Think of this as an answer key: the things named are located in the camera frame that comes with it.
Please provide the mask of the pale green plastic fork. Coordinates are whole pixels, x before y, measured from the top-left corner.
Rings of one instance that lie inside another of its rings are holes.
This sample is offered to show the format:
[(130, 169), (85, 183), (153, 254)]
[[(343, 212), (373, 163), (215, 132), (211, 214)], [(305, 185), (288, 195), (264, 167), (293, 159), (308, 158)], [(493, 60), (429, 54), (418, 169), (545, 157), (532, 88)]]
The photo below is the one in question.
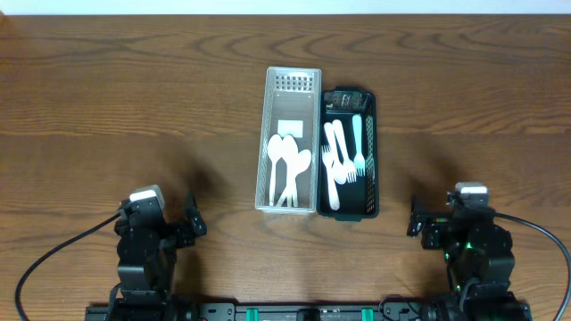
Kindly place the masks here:
[(359, 114), (352, 116), (352, 130), (355, 142), (355, 157), (353, 163), (357, 169), (357, 174), (360, 177), (365, 176), (365, 159), (362, 153), (363, 131), (362, 131), (362, 118)]

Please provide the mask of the white plastic fork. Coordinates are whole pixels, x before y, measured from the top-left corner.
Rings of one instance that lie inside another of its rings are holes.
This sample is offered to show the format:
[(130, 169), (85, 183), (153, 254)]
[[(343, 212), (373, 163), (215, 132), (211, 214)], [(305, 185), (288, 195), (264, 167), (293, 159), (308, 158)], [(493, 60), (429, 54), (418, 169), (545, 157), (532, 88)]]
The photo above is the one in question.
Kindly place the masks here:
[(343, 131), (343, 124), (339, 119), (335, 119), (333, 122), (335, 138), (340, 147), (340, 151), (343, 155), (343, 169), (346, 174), (347, 183), (355, 183), (357, 180), (356, 167), (353, 161), (349, 157), (349, 153), (346, 146), (345, 135)]
[(327, 194), (328, 194), (329, 207), (331, 210), (339, 210), (340, 200), (335, 186), (335, 178), (333, 174), (334, 159), (332, 151), (328, 145), (323, 145), (321, 147), (321, 158), (323, 164), (326, 167)]

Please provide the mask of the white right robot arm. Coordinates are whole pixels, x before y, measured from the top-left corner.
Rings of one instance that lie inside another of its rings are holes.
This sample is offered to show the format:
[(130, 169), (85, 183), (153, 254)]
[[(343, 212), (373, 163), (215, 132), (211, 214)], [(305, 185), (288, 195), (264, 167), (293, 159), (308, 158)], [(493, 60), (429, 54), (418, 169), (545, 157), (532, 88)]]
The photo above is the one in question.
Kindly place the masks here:
[(509, 290), (515, 266), (512, 237), (494, 223), (489, 197), (450, 192), (450, 212), (411, 201), (407, 236), (421, 237), (425, 250), (444, 252), (451, 291), (424, 303), (421, 320), (526, 321), (529, 305)]

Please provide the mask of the dark green plastic basket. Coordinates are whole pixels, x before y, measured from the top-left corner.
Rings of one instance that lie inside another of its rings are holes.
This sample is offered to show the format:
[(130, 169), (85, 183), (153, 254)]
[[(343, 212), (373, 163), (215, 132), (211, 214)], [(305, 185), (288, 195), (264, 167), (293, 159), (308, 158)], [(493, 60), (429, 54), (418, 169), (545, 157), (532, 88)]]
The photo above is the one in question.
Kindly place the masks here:
[[(355, 183), (339, 185), (335, 182), (340, 200), (340, 209), (331, 210), (327, 194), (327, 175), (323, 161), (319, 163), (317, 213), (323, 217), (339, 221), (361, 221), (375, 218), (380, 211), (380, 187), (378, 183), (377, 156), (377, 106), (373, 93), (358, 86), (338, 86), (321, 95), (319, 150), (328, 145), (324, 130), (326, 122), (339, 119), (343, 124), (346, 146), (350, 159), (355, 157), (355, 142), (352, 130), (352, 116), (362, 118), (362, 153), (365, 159), (365, 176), (357, 174)], [(337, 143), (339, 160), (343, 165), (343, 155)]]

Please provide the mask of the clear perforated plastic basket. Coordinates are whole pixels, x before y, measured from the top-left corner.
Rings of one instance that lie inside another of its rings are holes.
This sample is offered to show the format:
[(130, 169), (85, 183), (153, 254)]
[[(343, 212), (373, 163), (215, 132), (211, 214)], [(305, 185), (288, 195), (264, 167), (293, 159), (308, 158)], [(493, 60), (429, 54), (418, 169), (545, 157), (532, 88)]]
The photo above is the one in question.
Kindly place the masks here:
[[(321, 95), (321, 70), (287, 67), (267, 69), (264, 102), (261, 119), (261, 140), (254, 207), (266, 214), (308, 215), (316, 210), (318, 187), (319, 107)], [(298, 153), (308, 149), (311, 163), (296, 178), (297, 207), (287, 202), (277, 206), (286, 187), (286, 163), (281, 157), (277, 162), (274, 205), (269, 206), (269, 180), (271, 162), (267, 146), (269, 139), (279, 134), (282, 141), (292, 136)]]

